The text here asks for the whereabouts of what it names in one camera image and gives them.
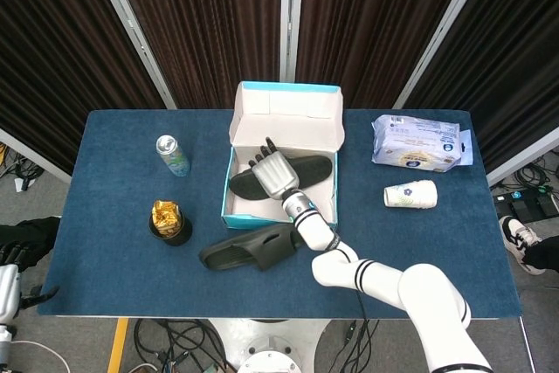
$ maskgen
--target blue tablecloth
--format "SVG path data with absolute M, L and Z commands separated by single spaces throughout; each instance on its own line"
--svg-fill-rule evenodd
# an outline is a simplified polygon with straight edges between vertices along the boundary
M 339 233 L 362 258 L 404 270 L 439 266 L 466 297 L 473 317 L 517 316 L 520 306 L 500 238 L 480 152 L 474 165 L 444 174 L 371 162 L 371 122 L 381 114 L 458 122 L 469 114 L 447 110 L 348 110 L 339 154 Z M 300 248 L 266 272 L 244 266 L 212 272 L 198 253 L 238 233 L 219 216 L 230 142 L 231 110 L 109 110 L 91 113 L 60 224 L 45 288 L 58 295 L 41 314 L 357 318 L 355 292 L 319 286 L 316 254 Z M 159 135 L 174 135 L 191 159 L 177 178 L 155 152 Z M 430 210 L 387 209 L 387 185 L 432 179 L 438 205 Z M 156 199 L 175 200 L 194 225 L 192 239 L 170 247 L 148 230 Z M 372 318 L 406 314 L 364 299 Z

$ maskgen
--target paper cup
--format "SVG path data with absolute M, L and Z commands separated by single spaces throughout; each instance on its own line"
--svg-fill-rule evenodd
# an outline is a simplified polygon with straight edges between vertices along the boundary
M 430 209 L 437 205 L 437 187 L 433 181 L 415 181 L 384 189 L 384 205 L 387 207 L 410 207 Z

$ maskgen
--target sneaker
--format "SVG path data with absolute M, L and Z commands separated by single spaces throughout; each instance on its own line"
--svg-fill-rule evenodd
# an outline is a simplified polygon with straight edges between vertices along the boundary
M 499 226 L 500 232 L 503 235 L 505 247 L 513 254 L 516 258 L 516 262 L 518 262 L 524 271 L 532 275 L 545 273 L 545 270 L 530 266 L 522 261 L 528 247 L 542 241 L 535 232 L 510 216 L 505 216 L 499 220 Z

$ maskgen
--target aluminum can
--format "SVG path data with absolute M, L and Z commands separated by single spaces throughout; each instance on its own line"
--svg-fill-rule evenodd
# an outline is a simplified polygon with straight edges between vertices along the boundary
M 162 135 L 157 139 L 155 149 L 173 174 L 176 176 L 187 176 L 189 174 L 190 161 L 184 155 L 175 137 Z

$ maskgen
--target curtain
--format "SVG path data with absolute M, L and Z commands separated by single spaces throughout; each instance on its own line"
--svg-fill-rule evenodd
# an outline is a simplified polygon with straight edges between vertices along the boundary
M 468 0 L 406 107 L 468 110 L 489 172 L 559 126 L 559 0 Z
M 62 170 L 90 111 L 163 107 L 108 0 L 0 5 L 0 128 Z
M 302 0 L 296 80 L 392 107 L 450 0 Z
M 179 107 L 233 107 L 280 75 L 281 0 L 130 0 Z

